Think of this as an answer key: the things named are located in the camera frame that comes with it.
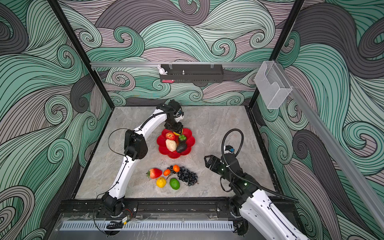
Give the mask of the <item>red fake apple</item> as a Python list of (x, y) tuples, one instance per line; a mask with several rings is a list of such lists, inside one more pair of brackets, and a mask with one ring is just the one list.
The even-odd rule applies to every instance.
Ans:
[(173, 132), (168, 132), (165, 135), (167, 140), (176, 141), (176, 135)]

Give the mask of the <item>red flower-shaped fruit bowl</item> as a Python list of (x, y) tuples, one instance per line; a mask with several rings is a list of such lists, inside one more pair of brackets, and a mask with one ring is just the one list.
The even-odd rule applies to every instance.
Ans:
[(171, 159), (186, 156), (192, 151), (196, 143), (190, 129), (184, 128), (181, 135), (169, 130), (163, 130), (157, 138), (158, 150), (162, 155), (167, 155)]

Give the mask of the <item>cream fake pear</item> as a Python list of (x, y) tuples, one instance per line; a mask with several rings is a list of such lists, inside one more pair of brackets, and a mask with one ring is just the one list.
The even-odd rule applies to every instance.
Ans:
[(178, 144), (176, 141), (166, 140), (166, 147), (170, 152), (175, 152)]

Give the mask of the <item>dark fake avocado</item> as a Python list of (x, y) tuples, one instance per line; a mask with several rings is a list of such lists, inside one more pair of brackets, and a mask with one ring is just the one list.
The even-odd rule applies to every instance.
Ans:
[(179, 142), (179, 145), (176, 148), (177, 153), (182, 153), (188, 148), (186, 141)]

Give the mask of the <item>green fake lime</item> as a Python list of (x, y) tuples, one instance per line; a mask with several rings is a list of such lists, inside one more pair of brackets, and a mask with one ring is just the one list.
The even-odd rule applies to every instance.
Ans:
[(180, 188), (180, 182), (175, 178), (172, 178), (169, 184), (173, 190), (178, 190)]

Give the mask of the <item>red fake mango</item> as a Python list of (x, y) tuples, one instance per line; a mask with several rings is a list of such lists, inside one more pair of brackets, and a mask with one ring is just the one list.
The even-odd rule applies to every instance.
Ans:
[(146, 173), (149, 179), (157, 179), (163, 175), (163, 171), (157, 168), (152, 168)]

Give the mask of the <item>dark maroon fake fruit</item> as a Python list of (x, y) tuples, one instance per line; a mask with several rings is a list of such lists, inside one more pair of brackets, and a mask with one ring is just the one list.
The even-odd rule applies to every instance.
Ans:
[(183, 143), (187, 141), (187, 137), (185, 135), (180, 135), (179, 136), (179, 143)]

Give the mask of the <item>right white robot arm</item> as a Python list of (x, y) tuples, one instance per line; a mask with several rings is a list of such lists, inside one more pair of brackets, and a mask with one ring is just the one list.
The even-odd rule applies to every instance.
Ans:
[(235, 195), (229, 200), (231, 214), (245, 219), (268, 240), (307, 240), (276, 207), (270, 197), (249, 174), (244, 173), (235, 154), (221, 158), (204, 157), (206, 168), (230, 183)]

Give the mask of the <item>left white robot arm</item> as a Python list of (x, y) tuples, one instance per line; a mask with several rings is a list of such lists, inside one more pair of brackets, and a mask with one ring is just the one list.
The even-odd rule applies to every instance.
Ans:
[(111, 188), (102, 196), (104, 207), (113, 218), (122, 215), (126, 188), (139, 160), (148, 153), (147, 138), (161, 124), (165, 129), (181, 134), (184, 112), (181, 105), (171, 100), (167, 104), (158, 105), (154, 112), (135, 129), (127, 129), (124, 139), (123, 161)]

